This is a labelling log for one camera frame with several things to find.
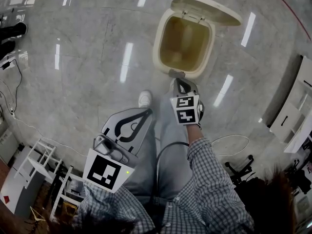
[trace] marble floor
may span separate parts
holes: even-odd
[[[295,157],[283,153],[284,145],[266,123],[278,109],[273,98],[282,100],[282,92],[289,88],[283,81],[294,76],[298,56],[312,58],[312,44],[281,0],[215,1],[236,11],[243,23],[217,27],[209,68],[196,80],[206,107],[203,132],[210,140],[231,134],[247,136],[250,143],[243,152],[218,158],[237,165],[253,154],[254,170],[261,176],[266,169],[275,164],[284,167]],[[312,0],[285,1],[312,35]],[[159,20],[170,2],[0,0],[1,11],[6,11],[2,27],[23,21],[29,28],[25,36],[15,39],[16,50],[8,56],[17,59],[23,74],[16,117],[44,136],[87,154],[107,118],[136,107],[140,91],[153,92],[158,116],[159,98],[167,92],[171,79],[154,68],[152,48]],[[242,44],[252,17],[250,37]],[[128,44],[132,44],[132,52],[125,66]],[[228,76],[233,80],[226,94],[220,95]],[[19,73],[9,68],[0,78],[14,91]],[[11,103],[3,83],[0,90]],[[218,96],[222,100],[216,105]],[[40,137],[36,130],[10,117],[3,98],[0,104],[19,141],[33,145]],[[83,170],[86,157],[46,141],[58,147],[57,155],[66,165]],[[219,142],[215,152],[234,154],[245,144],[244,138],[231,137]]]

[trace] plaid shirt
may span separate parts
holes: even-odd
[[[201,138],[191,143],[188,160],[192,179],[166,204],[161,234],[246,233],[253,220],[236,194],[227,172],[217,161],[211,143]],[[79,206],[74,224],[81,225],[88,212],[101,220],[103,214],[135,222],[132,233],[155,228],[141,203],[125,187],[115,194],[85,182],[86,198]]]

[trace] light blue jeans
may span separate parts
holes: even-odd
[[[176,141],[188,143],[186,127],[177,124],[170,98],[172,92],[165,94],[160,102],[161,150]],[[154,126],[151,126],[146,134],[137,156],[140,163],[124,186],[142,205],[145,205],[153,194],[154,176],[157,170]],[[192,170],[187,160],[187,146],[178,144],[166,148],[158,165],[159,201],[171,201],[192,177]]]

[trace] beige trash can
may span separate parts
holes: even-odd
[[[215,26],[239,26],[241,22],[237,13],[212,0],[172,0],[158,25],[153,63],[164,73],[173,69],[195,79],[206,68]]]

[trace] open trash can lid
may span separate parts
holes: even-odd
[[[242,17],[233,10],[213,0],[172,0],[171,9],[176,12],[186,12],[215,25],[239,26]]]

